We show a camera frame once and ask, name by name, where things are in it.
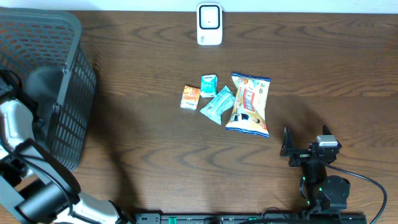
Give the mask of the yellow snack bag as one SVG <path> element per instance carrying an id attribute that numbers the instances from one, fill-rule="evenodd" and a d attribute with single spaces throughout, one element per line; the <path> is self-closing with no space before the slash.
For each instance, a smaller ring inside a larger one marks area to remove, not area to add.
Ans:
<path id="1" fill-rule="evenodd" d="M 237 92 L 226 129 L 268 138 L 265 110 L 271 79 L 237 72 L 231 78 Z"/>

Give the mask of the teal wet wipe packet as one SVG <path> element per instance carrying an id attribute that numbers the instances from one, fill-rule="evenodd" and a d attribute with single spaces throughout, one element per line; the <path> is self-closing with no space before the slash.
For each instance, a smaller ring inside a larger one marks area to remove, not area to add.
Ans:
<path id="1" fill-rule="evenodd" d="M 200 113 L 221 125 L 221 115 L 234 105 L 235 96 L 233 92 L 224 86 L 221 91 L 204 107 Z"/>

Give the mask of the teal tissue pack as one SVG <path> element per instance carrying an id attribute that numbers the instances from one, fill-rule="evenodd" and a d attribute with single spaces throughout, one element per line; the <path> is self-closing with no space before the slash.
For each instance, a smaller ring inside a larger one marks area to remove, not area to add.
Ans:
<path id="1" fill-rule="evenodd" d="M 201 77 L 200 95 L 203 98 L 212 98 L 217 95 L 218 77 L 216 75 L 203 75 Z"/>

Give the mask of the orange tissue pack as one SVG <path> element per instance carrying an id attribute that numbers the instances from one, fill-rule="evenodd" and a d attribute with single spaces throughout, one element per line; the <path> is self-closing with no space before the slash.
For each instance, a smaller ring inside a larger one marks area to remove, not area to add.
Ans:
<path id="1" fill-rule="evenodd" d="M 184 86 L 180 107 L 186 110 L 196 110 L 200 99 L 200 89 Z"/>

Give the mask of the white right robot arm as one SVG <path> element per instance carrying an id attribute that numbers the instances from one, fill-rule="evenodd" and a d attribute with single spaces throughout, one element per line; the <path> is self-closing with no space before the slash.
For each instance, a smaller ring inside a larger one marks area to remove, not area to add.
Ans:
<path id="1" fill-rule="evenodd" d="M 336 160 L 341 148 L 342 145 L 325 125 L 323 134 L 318 135 L 308 149 L 297 149 L 289 128 L 284 128 L 280 156 L 289 159 L 289 166 L 300 167 L 302 170 L 300 193 L 308 203 L 308 208 L 303 212 L 305 217 L 340 213 L 347 208 L 350 182 L 338 175 L 326 173 L 326 166 Z"/>

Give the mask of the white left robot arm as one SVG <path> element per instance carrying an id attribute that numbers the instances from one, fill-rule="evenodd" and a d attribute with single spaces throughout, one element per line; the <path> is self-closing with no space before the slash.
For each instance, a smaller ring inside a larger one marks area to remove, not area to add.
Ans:
<path id="1" fill-rule="evenodd" d="M 135 223 L 112 201 L 83 193 L 35 141 L 37 108 L 21 79 L 1 70 L 1 205 L 21 223 Z"/>

